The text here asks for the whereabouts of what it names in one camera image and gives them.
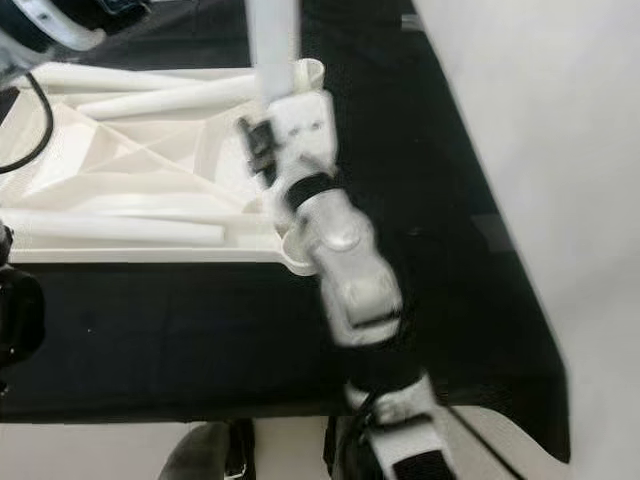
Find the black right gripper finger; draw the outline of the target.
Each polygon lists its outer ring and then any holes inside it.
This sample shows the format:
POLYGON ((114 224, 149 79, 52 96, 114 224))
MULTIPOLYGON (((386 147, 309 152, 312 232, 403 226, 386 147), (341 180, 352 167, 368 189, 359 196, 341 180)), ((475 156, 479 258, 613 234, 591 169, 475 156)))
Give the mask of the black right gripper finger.
POLYGON ((244 147, 250 156, 251 166, 269 165, 269 122, 252 122, 247 116, 237 120, 237 128, 243 137, 244 147))

